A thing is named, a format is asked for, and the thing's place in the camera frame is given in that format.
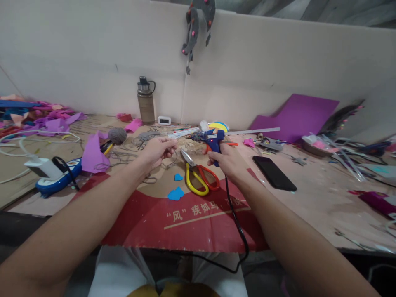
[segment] thermos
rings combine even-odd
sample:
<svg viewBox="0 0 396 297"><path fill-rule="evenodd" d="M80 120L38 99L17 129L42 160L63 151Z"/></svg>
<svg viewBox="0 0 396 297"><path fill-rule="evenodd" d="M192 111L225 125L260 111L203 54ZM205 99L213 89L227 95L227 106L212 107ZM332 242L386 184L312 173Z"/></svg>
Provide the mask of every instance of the thermos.
<svg viewBox="0 0 396 297"><path fill-rule="evenodd" d="M154 89L150 90L150 83L154 84ZM140 117L144 125L152 125L155 122L153 93L156 89L154 81L147 81L145 76L140 77L137 83L137 100L139 101Z"/></svg>

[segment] charger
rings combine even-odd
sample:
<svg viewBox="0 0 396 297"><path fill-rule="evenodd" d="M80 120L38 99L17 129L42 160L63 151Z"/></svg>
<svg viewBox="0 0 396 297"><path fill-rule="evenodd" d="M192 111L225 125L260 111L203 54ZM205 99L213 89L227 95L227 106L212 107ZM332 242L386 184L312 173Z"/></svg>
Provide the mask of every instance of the charger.
<svg viewBox="0 0 396 297"><path fill-rule="evenodd" d="M37 155L29 155L28 158L30 160L24 165L44 180L57 180L64 174L50 159Z"/></svg>

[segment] blue foam heart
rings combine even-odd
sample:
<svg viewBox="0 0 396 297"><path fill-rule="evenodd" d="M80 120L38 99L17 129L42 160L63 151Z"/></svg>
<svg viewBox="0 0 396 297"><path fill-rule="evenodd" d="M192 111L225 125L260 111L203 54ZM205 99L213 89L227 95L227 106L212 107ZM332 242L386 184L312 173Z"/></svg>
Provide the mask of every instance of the blue foam heart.
<svg viewBox="0 0 396 297"><path fill-rule="evenodd" d="M175 180L175 182L177 182L179 180L183 180L183 177L179 173L177 173L174 175L174 180Z"/></svg>
<svg viewBox="0 0 396 297"><path fill-rule="evenodd" d="M171 191L168 194L168 199L173 200L173 201L179 201L181 197L184 196L184 192L180 187L177 187L177 189Z"/></svg>

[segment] purple foam sheet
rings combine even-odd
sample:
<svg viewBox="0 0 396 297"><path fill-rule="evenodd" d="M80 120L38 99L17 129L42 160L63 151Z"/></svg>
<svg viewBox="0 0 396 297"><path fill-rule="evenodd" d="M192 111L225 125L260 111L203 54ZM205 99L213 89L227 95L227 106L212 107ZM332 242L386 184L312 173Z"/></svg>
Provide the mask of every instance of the purple foam sheet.
<svg viewBox="0 0 396 297"><path fill-rule="evenodd" d="M310 132L319 133L338 104L339 101L335 100L293 94L278 115L273 117L258 115L249 129L280 127L280 131L266 132L264 135L297 142Z"/></svg>

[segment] scissors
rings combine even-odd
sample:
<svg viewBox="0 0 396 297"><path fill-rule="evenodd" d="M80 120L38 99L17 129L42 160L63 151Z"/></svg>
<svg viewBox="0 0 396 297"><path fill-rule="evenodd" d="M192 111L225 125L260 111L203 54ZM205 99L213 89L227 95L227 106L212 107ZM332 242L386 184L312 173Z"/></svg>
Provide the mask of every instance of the scissors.
<svg viewBox="0 0 396 297"><path fill-rule="evenodd" d="M186 161L186 181L187 181L187 186L190 188L190 190L199 196L207 195L209 193L209 189L211 189L212 191L218 190L220 187L220 181L219 181L219 178L217 177L217 175L214 174L213 171L207 169L205 166L195 164L193 162L193 160L191 159L191 157L184 150L181 150L181 151L182 151L181 152L182 156ZM202 178L200 178L199 175L194 171L195 167L198 168L199 173L202 176ZM214 179L216 180L216 186L213 187L207 181L205 174L203 173L204 170L209 172L214 177ZM204 191L198 191L196 188L193 187L193 185L190 182L190 171L193 173L195 178L201 183L201 185L203 185L203 187L205 188Z"/></svg>

